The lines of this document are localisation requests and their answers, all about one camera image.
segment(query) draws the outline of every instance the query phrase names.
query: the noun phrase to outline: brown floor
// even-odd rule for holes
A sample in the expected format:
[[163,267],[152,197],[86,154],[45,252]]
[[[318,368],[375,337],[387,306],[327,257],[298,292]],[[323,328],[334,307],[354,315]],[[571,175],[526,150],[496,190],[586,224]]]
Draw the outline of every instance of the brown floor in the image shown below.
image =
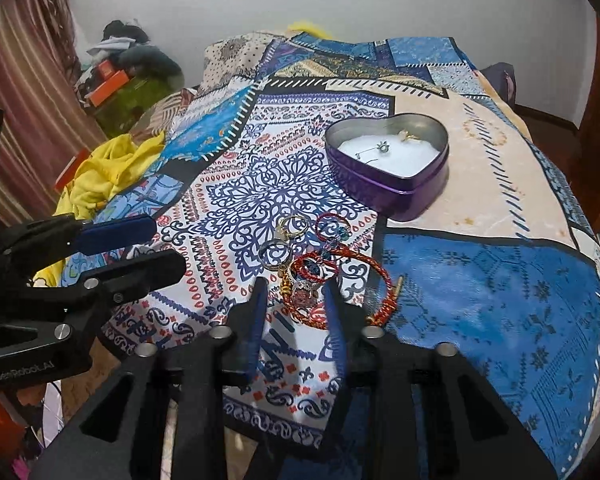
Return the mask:
[[530,117],[520,111],[518,114],[529,128],[535,145],[558,166],[567,180],[570,180],[573,164],[580,158],[580,141],[573,130]]

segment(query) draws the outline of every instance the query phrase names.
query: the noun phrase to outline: yellow cloth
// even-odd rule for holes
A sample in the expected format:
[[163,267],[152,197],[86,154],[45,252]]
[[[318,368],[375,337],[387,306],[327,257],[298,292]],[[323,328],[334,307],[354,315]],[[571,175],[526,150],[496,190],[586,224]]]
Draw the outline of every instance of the yellow cloth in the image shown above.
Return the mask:
[[[73,213],[78,220],[92,219],[117,193],[138,180],[163,148],[163,132],[138,148],[129,134],[105,142],[78,167],[62,190],[54,215]],[[63,267],[64,260],[45,267],[33,277],[34,283],[58,286]]]

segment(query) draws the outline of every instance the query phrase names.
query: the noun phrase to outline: wall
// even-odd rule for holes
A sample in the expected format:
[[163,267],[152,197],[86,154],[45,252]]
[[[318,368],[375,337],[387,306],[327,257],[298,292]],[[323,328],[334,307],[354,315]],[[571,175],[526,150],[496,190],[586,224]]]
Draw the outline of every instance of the wall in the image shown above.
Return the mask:
[[75,21],[95,43],[114,19],[138,20],[200,81],[203,50],[252,30],[284,30],[311,20],[343,41],[453,36],[479,67],[512,63],[518,102],[579,124],[595,57],[586,0],[70,0]]

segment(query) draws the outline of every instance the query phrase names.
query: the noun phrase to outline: patchwork tablecloth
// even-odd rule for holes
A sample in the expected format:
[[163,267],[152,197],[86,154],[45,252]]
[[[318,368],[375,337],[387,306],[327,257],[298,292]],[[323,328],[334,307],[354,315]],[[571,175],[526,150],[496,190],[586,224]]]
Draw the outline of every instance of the patchwork tablecloth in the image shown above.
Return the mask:
[[[225,57],[249,48],[247,40],[233,45]],[[580,459],[600,403],[600,247],[562,173],[515,129],[473,69],[451,38],[273,38],[254,79],[240,73],[193,101],[142,182],[96,218],[147,212],[159,226],[154,240],[95,257],[76,254],[62,284],[138,252],[183,254],[180,283],[121,306],[104,326],[103,343],[123,356],[142,341],[189,342],[222,323],[265,276],[270,309],[258,375],[247,388],[225,391],[228,424],[319,448],[342,387],[330,334],[290,319],[278,277],[262,268],[256,251],[282,216],[313,222],[336,212],[352,224],[354,250],[382,261],[394,279],[405,276],[389,330],[421,346],[455,342],[565,475]],[[398,223],[338,188],[324,132],[345,118],[404,112],[445,125],[450,177],[427,211]],[[317,245],[308,232],[295,250]],[[348,301],[378,304],[382,283],[367,266],[343,262],[341,272]],[[321,306],[312,316],[324,317]],[[338,456],[307,471],[360,475],[360,432],[346,431],[363,420],[356,410],[368,400],[360,395]],[[284,478],[296,476],[297,462],[285,462]]]

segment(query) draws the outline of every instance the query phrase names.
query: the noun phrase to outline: jewelry pile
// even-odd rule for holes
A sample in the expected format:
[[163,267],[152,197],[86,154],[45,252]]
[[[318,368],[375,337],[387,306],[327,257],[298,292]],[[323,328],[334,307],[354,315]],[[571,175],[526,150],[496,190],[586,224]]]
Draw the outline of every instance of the jewelry pile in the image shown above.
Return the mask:
[[[287,226],[292,219],[299,219],[302,228],[296,232],[289,232]],[[326,233],[328,223],[338,224],[332,226],[330,233]],[[383,326],[397,309],[397,297],[402,286],[402,277],[394,287],[391,277],[384,268],[370,256],[349,249],[344,242],[351,236],[351,226],[346,218],[336,213],[324,213],[315,221],[315,234],[323,245],[320,249],[298,256],[291,264],[293,251],[288,243],[290,238],[300,237],[308,230],[309,222],[299,215],[283,218],[276,227],[276,237],[267,240],[258,250],[258,257],[266,269],[276,270],[280,279],[280,293],[289,314],[296,322],[318,328],[327,329],[327,323],[322,319],[313,319],[308,312],[316,304],[318,289],[328,279],[337,275],[338,265],[335,258],[352,258],[373,267],[380,274],[386,284],[387,294],[380,307],[369,317],[367,322],[375,326]],[[285,247],[286,257],[281,263],[272,265],[265,261],[264,255],[269,248],[274,246]]]

